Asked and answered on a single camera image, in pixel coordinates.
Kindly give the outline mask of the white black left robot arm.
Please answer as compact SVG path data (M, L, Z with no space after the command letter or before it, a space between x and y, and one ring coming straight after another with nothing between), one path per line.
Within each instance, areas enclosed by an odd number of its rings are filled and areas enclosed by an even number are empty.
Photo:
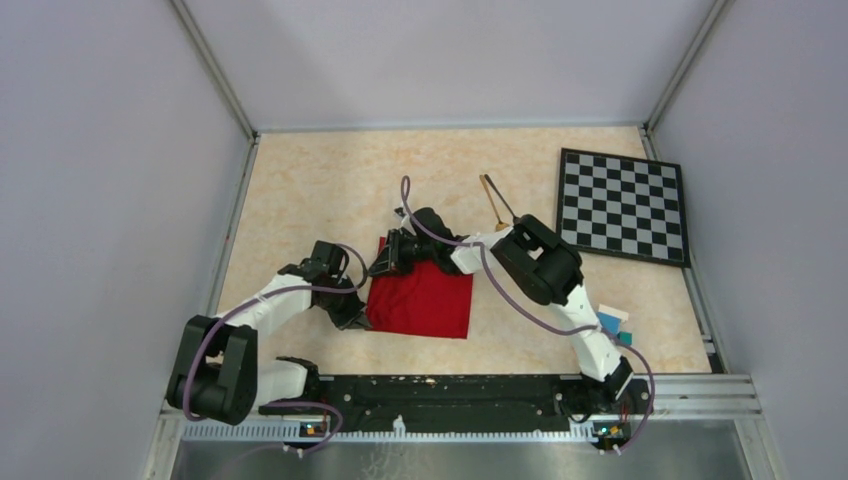
M184 327L165 392L166 403L190 421L241 423L260 397L277 390L297 413L319 404L320 386L291 360L263 371L259 344L289 320L313 308L339 329L366 329L361 282L346 270L361 255L353 248L317 241L311 255L276 272L268 284L236 307L213 317L196 315Z

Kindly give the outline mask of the red cloth napkin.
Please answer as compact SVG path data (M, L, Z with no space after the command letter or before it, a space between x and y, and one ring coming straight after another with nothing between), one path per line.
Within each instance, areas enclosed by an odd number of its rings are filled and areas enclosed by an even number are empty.
M371 277L366 316L379 332L465 339L472 289L472 276L448 275L425 261L408 275Z

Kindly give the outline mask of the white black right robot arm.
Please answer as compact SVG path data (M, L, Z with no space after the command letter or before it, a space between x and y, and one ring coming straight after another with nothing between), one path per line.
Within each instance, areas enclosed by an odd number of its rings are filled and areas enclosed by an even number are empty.
M561 325L549 330L570 337L589 404L614 411L626 400L632 366L603 332L585 288L580 254L537 217L526 214L498 232L463 236L453 234L430 207L404 214L401 226L387 233L369 275L408 275L423 261L445 274L473 275L484 272L490 260L527 298L555 314Z

